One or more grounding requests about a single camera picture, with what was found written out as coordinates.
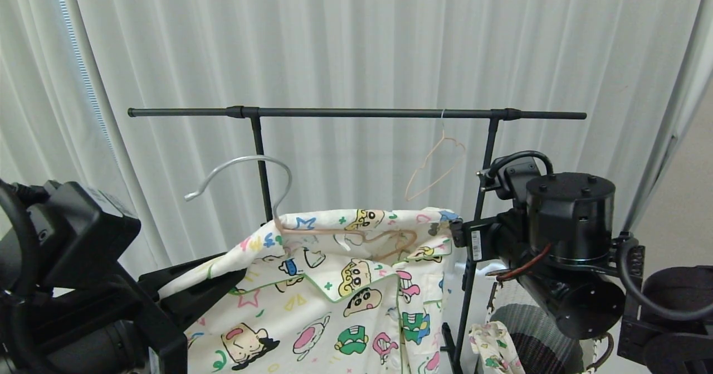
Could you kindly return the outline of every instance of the clothes hanger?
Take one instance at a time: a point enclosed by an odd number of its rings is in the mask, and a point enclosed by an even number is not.
[[[295,235],[304,235],[304,234],[310,234],[310,235],[357,235],[362,238],[363,242],[375,242],[376,240],[381,239],[382,237],[385,237],[387,235],[393,236],[393,235],[398,235],[397,237],[397,242],[400,240],[401,235],[410,235],[410,239],[408,239],[406,244],[402,245],[397,245],[397,248],[389,252],[385,255],[380,255],[377,257],[374,257],[374,260],[383,260],[386,257],[389,257],[390,255],[394,255],[398,252],[400,252],[403,249],[406,249],[407,247],[410,247],[416,242],[417,239],[417,234],[413,230],[386,230],[383,232],[381,235],[378,235],[377,237],[374,237],[373,239],[367,239],[367,235],[361,231],[361,230],[328,230],[328,229],[306,229],[306,230],[298,230],[298,229],[286,229],[285,227],[282,226],[282,221],[280,220],[280,216],[277,214],[277,207],[282,203],[282,201],[287,197],[287,194],[290,193],[290,189],[292,188],[292,170],[290,170],[290,167],[287,166],[285,163],[282,161],[278,160],[277,158],[272,158],[269,156],[244,156],[244,157],[238,157],[234,158],[230,161],[226,161],[222,163],[219,166],[216,166],[211,173],[206,176],[203,181],[198,186],[198,189],[194,191],[193,193],[186,194],[183,196],[183,198],[186,201],[191,201],[193,199],[196,199],[198,196],[203,194],[204,191],[206,191],[206,188],[208,187],[208,184],[211,183],[213,178],[223,169],[235,165],[236,163],[241,163],[241,162],[247,162],[247,161],[266,161],[266,162],[271,162],[275,163],[280,168],[285,170],[285,173],[287,173],[287,186],[285,186],[285,191],[280,195],[280,197],[277,198],[277,202],[272,205],[272,216],[273,221],[275,222],[275,227],[277,227],[278,230],[280,230],[281,234],[295,234]]]
[[[419,168],[416,168],[415,171],[413,171],[413,175],[411,175],[411,180],[408,181],[408,185],[406,186],[406,191],[405,191],[404,194],[403,194],[403,198],[405,198],[406,201],[411,201],[412,199],[417,198],[418,196],[420,196],[421,194],[423,194],[425,191],[427,191],[428,189],[430,189],[430,188],[432,188],[433,186],[435,186],[436,183],[440,182],[443,178],[445,178],[446,176],[448,176],[448,174],[451,173],[451,171],[453,171],[453,169],[455,169],[456,166],[458,166],[458,164],[460,164],[461,162],[463,162],[464,159],[466,159],[466,155],[467,155],[466,146],[463,145],[460,141],[456,140],[456,139],[453,138],[453,137],[446,137],[446,125],[443,123],[443,113],[445,113],[445,112],[446,112],[445,109],[443,109],[443,112],[441,112],[441,140],[438,140],[438,143],[436,143],[436,145],[434,145],[433,148],[431,148],[431,150],[428,151],[428,155],[426,155],[426,157],[423,159],[423,163],[421,164],[421,166],[420,166]],[[451,168],[446,171],[446,173],[444,173],[443,175],[441,175],[440,178],[436,179],[435,182],[431,183],[430,185],[426,186],[426,188],[422,189],[422,190],[419,191],[418,193],[416,193],[416,194],[414,194],[413,196],[410,196],[410,197],[409,197],[409,196],[408,196],[408,189],[411,188],[411,185],[412,185],[412,183],[413,183],[413,179],[416,177],[416,174],[418,173],[418,171],[421,171],[421,170],[425,169],[426,164],[428,163],[428,159],[430,159],[430,157],[433,155],[433,153],[436,152],[436,150],[438,149],[438,147],[440,147],[441,144],[443,144],[443,141],[446,141],[446,140],[452,141],[453,144],[455,144],[456,147],[462,148],[462,149],[463,149],[463,155],[461,156],[461,158],[459,158],[459,159],[456,160],[456,163],[454,163],[453,166],[451,166]]]

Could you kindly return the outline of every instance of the pink cartoon print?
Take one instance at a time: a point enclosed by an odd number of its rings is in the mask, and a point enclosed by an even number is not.
[[[324,332],[324,327],[329,322],[329,315],[325,315],[323,318],[308,325],[298,336],[295,344],[292,345],[292,351],[297,354],[297,361],[302,359],[310,353],[311,349],[316,346],[316,343],[321,338],[321,334]]]
[[[410,273],[397,270],[397,274],[399,274],[400,278],[399,295],[403,296],[403,299],[406,301],[406,303],[410,303],[411,298],[414,295],[421,294],[421,288],[419,288],[418,285],[413,285],[413,283],[411,282],[412,276],[410,275]]]
[[[277,348],[280,341],[275,341],[267,334],[267,330],[253,331],[245,323],[240,323],[221,335],[225,351],[229,354],[235,366],[234,371],[242,370],[269,351]]]
[[[389,338],[389,336],[382,332],[379,335],[377,335],[376,338],[374,338],[374,343],[372,343],[372,348],[374,348],[374,351],[377,352],[379,355],[379,358],[381,358],[382,365],[387,363],[387,359],[389,358],[389,353],[393,349],[398,349],[399,345],[396,342],[392,342],[392,339]]]
[[[441,354],[435,352],[433,356],[418,368],[418,374],[435,374],[441,364]]]

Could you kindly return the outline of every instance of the cartoon print shirt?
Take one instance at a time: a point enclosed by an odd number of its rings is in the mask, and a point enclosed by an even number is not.
[[[247,268],[186,331],[191,373],[438,372],[451,211],[335,210],[280,217],[160,290]],[[314,230],[358,230],[311,234]]]

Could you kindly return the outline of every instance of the horizontal black rod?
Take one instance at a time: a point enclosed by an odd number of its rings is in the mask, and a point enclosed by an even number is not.
[[[506,109],[348,109],[348,108],[129,108],[131,117],[143,116],[228,116],[231,118],[461,118],[461,119],[577,119],[587,118],[584,112],[548,112]]]

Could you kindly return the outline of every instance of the woven basket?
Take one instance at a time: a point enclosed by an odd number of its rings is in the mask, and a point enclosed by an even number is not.
[[[528,374],[593,374],[611,354],[613,339],[575,341],[564,336],[516,280],[492,285],[486,323],[505,324]],[[479,365],[477,372],[483,372]]]

